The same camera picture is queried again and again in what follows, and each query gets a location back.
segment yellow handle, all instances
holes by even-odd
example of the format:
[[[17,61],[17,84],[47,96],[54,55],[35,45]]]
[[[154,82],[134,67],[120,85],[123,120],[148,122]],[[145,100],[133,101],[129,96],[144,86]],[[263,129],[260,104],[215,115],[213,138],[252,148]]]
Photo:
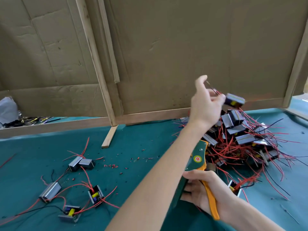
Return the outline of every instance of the yellow handle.
[[[210,210],[211,210],[211,214],[212,214],[212,217],[214,218],[214,220],[219,220],[220,217],[219,217],[219,214],[218,214],[218,211],[217,211],[217,206],[216,206],[216,199],[208,185],[208,183],[206,181],[202,181],[204,187],[205,187],[205,190],[208,194],[208,198],[209,198],[209,204],[210,204]]]

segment teal work surface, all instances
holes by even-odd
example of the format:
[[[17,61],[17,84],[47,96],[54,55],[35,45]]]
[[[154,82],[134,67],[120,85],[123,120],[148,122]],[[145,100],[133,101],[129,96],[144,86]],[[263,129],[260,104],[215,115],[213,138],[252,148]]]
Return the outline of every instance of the teal work surface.
[[[250,115],[266,124],[283,118],[275,126],[285,128],[272,129],[272,132],[279,130],[279,132],[289,133],[289,135],[279,136],[302,143],[281,143],[280,149],[290,155],[308,155],[307,122],[289,116],[278,109],[256,111]],[[98,160],[93,170],[87,170],[90,181],[93,186],[98,184],[105,195],[118,186],[106,200],[121,206],[168,149],[170,143],[175,140],[172,134],[179,130],[172,121],[128,127],[121,125],[110,147],[105,149],[100,147],[109,128],[91,128],[0,140],[0,164],[16,153],[0,168],[0,222],[29,208],[46,188],[40,177],[43,175],[44,180],[50,183],[53,170],[53,179],[62,175],[70,162],[70,160],[62,161],[71,156],[67,150],[80,154],[88,137],[90,141],[84,156],[88,159],[105,156],[105,161]],[[304,157],[299,159],[308,163]],[[285,174],[282,182],[280,182],[281,174],[272,164],[268,167],[268,171],[275,182],[291,195],[290,201],[283,199],[262,176],[260,178],[262,182],[245,189],[249,202],[286,230],[308,230],[306,193],[308,167],[297,161],[292,165],[292,169],[278,161],[277,163]],[[104,167],[104,164],[115,164],[118,167]],[[62,188],[66,188],[81,181],[87,181],[87,177],[79,169],[77,172],[65,175],[60,179],[60,184]],[[89,200],[87,188],[80,185],[67,189],[62,195],[66,198],[68,205],[83,207]],[[62,207],[63,199],[56,198],[48,205]],[[280,205],[283,205],[299,224]],[[45,204],[39,201],[33,208],[42,206]],[[14,221],[0,226],[0,230],[103,230],[116,212],[117,208],[102,204],[82,213],[76,224],[70,224],[61,222],[58,218],[61,212],[55,207],[50,207],[21,215]],[[229,230],[229,227],[213,221],[211,217],[200,213],[194,205],[182,201],[166,217],[162,227],[162,230],[179,231],[225,229]]]

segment round sticker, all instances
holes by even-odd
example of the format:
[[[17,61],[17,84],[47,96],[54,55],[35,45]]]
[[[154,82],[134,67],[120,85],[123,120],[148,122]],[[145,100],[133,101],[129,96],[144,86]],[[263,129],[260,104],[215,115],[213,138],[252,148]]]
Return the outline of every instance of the round sticker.
[[[199,156],[199,155],[195,155],[194,158],[193,158],[193,160],[194,160],[195,162],[197,162],[197,163],[200,163],[200,162],[202,161],[202,158],[201,158],[201,156]]]

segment forearm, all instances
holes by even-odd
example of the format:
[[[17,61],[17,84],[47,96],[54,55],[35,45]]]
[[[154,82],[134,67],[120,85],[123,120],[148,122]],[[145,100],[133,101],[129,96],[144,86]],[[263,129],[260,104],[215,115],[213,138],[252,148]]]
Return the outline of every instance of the forearm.
[[[188,124],[106,230],[160,230],[191,152],[203,134],[197,124]]]
[[[225,222],[237,231],[284,231],[275,222],[241,199],[234,204]]]

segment cardboard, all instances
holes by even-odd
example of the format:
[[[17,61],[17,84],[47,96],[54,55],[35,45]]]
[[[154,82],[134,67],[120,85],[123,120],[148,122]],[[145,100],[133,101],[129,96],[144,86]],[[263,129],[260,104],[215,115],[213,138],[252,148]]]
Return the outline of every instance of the cardboard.
[[[202,74],[245,109],[282,106],[308,0],[104,2],[117,84],[98,0],[86,0],[116,116],[187,108]],[[0,0],[0,51],[0,99],[24,115],[107,116],[75,0]]]

